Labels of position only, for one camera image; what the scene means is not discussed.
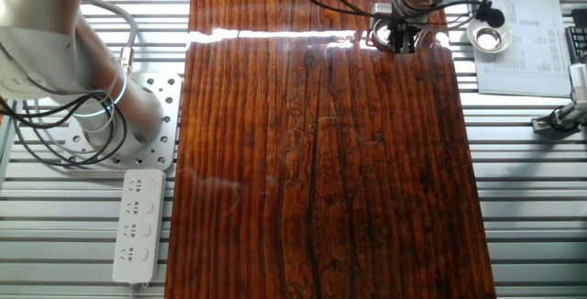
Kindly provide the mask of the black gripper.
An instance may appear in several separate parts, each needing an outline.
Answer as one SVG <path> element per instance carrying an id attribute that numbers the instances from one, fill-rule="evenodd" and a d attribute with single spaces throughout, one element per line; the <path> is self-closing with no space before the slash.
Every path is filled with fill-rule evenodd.
<path id="1" fill-rule="evenodd" d="M 395 53 L 408 54 L 415 52 L 414 35 L 420 31 L 415 24 L 402 17 L 390 17 L 387 28 L 389 28 L 389 40 L 394 41 Z"/>

